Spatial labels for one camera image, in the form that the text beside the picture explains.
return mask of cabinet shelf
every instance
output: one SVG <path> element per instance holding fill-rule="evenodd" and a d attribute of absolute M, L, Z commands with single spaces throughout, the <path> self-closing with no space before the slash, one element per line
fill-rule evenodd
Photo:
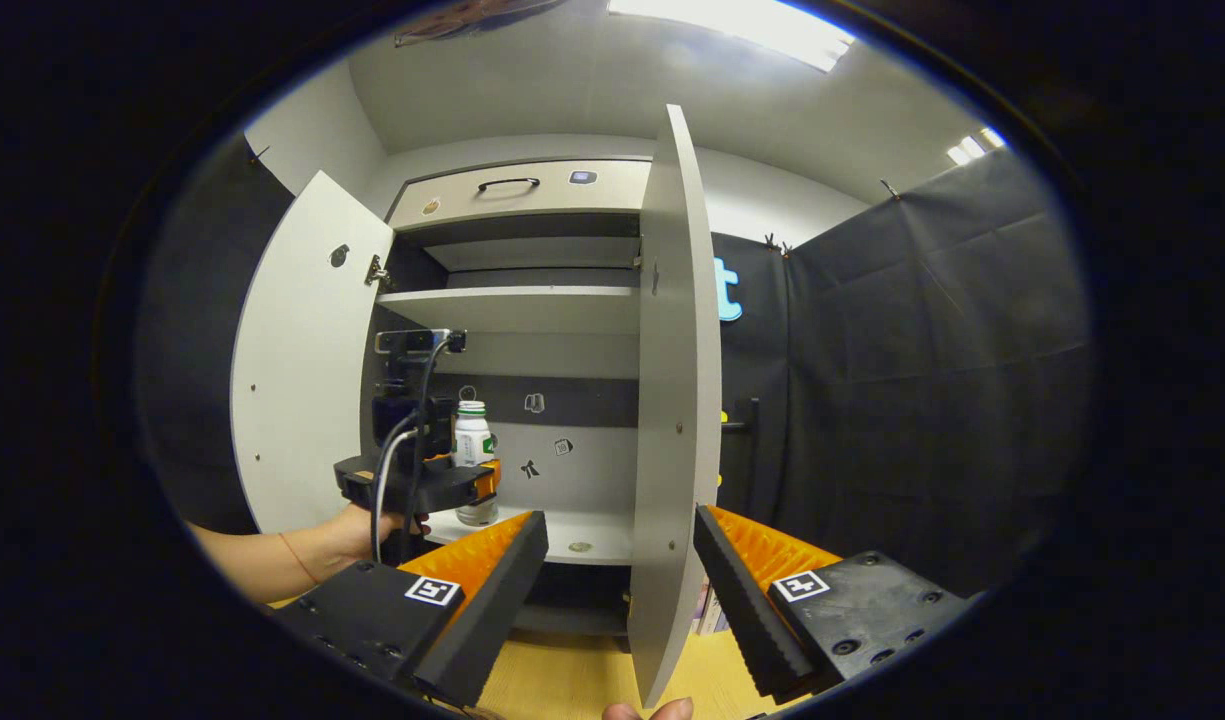
<path fill-rule="evenodd" d="M 428 328 L 496 333 L 638 334 L 632 287 L 474 287 L 392 291 L 376 304 Z"/>
<path fill-rule="evenodd" d="M 521 516 L 526 507 L 499 507 L 497 523 Z M 483 528 L 470 528 L 456 518 L 456 509 L 432 512 L 426 520 L 430 542 L 447 544 L 469 536 Z M 567 564 L 630 564 L 635 516 L 612 516 L 604 512 L 545 509 L 545 531 L 549 535 L 546 562 Z M 575 542 L 588 542 L 584 552 L 572 550 Z"/>

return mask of red bracelet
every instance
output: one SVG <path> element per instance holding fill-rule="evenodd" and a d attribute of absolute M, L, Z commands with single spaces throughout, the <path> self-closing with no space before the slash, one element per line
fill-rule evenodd
<path fill-rule="evenodd" d="M 311 573 L 309 568 L 306 568 L 305 562 L 301 562 L 300 557 L 296 556 L 296 551 L 292 550 L 292 542 L 288 542 L 288 539 L 283 538 L 283 533 L 279 533 L 279 539 L 282 539 L 283 544 L 288 546 L 288 552 L 292 552 L 292 557 L 296 557 L 296 564 L 301 566 L 301 569 L 305 571 L 305 574 L 310 577 L 310 580 L 314 582 L 314 584 L 316 585 L 323 584 L 318 582 L 318 578 L 314 577 L 314 573 Z"/>

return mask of black drawer handle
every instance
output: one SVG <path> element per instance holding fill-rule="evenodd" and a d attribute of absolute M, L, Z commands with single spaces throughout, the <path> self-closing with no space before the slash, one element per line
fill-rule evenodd
<path fill-rule="evenodd" d="M 501 182 L 530 182 L 533 187 L 538 187 L 540 184 L 539 179 L 535 178 L 511 178 L 511 179 L 503 179 L 502 181 L 479 182 L 479 192 L 488 190 L 489 184 L 501 184 Z"/>

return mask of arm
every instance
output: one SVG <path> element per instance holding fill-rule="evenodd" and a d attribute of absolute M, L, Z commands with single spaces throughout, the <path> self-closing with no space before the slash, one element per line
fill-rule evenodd
<path fill-rule="evenodd" d="M 402 516 L 382 514 L 380 536 L 401 524 Z M 295 598 L 371 553 L 371 518 L 353 503 L 327 523 L 288 533 L 227 536 L 187 527 L 222 574 L 255 602 Z"/>

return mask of white cable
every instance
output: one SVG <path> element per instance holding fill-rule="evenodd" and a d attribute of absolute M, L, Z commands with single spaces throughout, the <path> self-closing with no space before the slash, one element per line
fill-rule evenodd
<path fill-rule="evenodd" d="M 417 429 L 407 430 L 405 433 L 398 433 L 394 442 L 385 446 L 382 449 L 385 457 L 380 462 L 380 478 L 376 478 L 376 502 L 372 503 L 372 523 L 377 528 L 380 528 L 380 512 L 382 512 L 382 506 L 385 506 L 385 479 L 390 476 L 390 460 L 393 459 L 401 442 L 415 436 Z M 372 536 L 372 556 L 376 562 L 380 562 L 380 533 Z"/>

